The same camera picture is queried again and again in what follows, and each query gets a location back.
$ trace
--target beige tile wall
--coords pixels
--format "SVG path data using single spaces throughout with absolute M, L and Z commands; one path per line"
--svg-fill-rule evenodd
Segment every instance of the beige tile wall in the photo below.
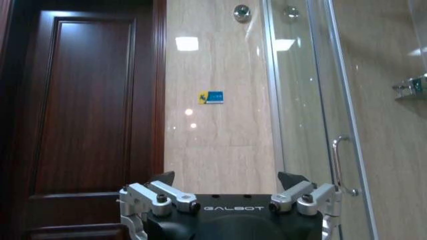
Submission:
M 380 239 L 427 238 L 427 102 L 392 84 L 424 73 L 406 0 L 333 1 Z
M 260 11 L 257 0 L 166 1 L 164 170 L 188 192 L 276 192 Z M 197 37 L 197 51 L 178 51 L 176 37 Z M 216 90 L 224 104 L 198 105 L 197 93 Z

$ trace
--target glass panel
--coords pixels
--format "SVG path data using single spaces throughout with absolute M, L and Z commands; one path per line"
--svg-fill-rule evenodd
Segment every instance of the glass panel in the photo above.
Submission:
M 304 175 L 317 184 L 330 183 L 332 151 L 328 148 L 340 135 L 349 137 L 338 145 L 341 176 L 348 188 L 360 194 L 342 194 L 340 236 L 369 239 L 365 197 L 326 7 L 322 0 L 266 2 L 273 29 L 284 170 Z M 334 239 L 338 239 L 337 233 L 334 230 Z
M 328 147 L 305 2 L 272 0 L 270 9 L 284 170 L 304 175 L 316 183 L 329 183 Z
M 329 2 L 378 237 L 425 239 L 427 102 L 406 94 L 394 100 L 392 86 L 408 89 L 405 80 L 414 78 L 413 88 L 425 93 L 417 76 L 425 73 L 418 40 L 425 34 L 427 1 Z
M 345 240 L 369 239 L 369 222 L 365 207 L 365 196 L 361 188 L 361 175 L 354 146 L 354 136 L 350 127 L 345 91 L 341 84 L 338 59 L 336 49 L 330 41 L 330 15 L 324 0 L 309 1 L 310 28 L 313 47 L 317 59 L 317 74 L 324 109 L 324 121 L 326 140 L 329 143 L 338 136 L 348 136 L 349 140 L 338 144 L 338 157 L 341 167 L 341 182 L 348 190 L 356 190 L 357 196 L 342 194 L 340 227 L 341 238 Z

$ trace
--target wooden door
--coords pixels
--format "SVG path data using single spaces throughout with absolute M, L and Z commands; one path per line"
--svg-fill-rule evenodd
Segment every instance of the wooden door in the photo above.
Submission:
M 7 158 L 7 239 L 126 238 L 117 190 L 162 171 L 160 8 L 38 12 Z

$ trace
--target blue sticker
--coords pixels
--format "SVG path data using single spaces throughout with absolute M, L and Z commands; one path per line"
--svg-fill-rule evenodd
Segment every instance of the blue sticker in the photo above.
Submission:
M 206 94 L 205 104 L 222 104 L 224 93 L 222 91 L 209 91 Z

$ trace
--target chrome door handle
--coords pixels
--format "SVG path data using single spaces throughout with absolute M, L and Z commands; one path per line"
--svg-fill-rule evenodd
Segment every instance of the chrome door handle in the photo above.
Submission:
M 334 139 L 332 141 L 332 157 L 333 157 L 332 166 L 333 166 L 333 173 L 334 173 L 334 180 L 336 180 L 337 187 L 340 189 L 342 189 L 352 196 L 357 196 L 358 195 L 358 190 L 356 188 L 348 189 L 345 187 L 344 183 L 342 183 L 342 173 L 341 173 L 341 162 L 340 162 L 338 146 L 340 146 L 340 142 L 341 141 L 348 141 L 348 140 L 349 140 L 348 136 L 340 135 L 340 136 L 337 136 L 337 139 Z

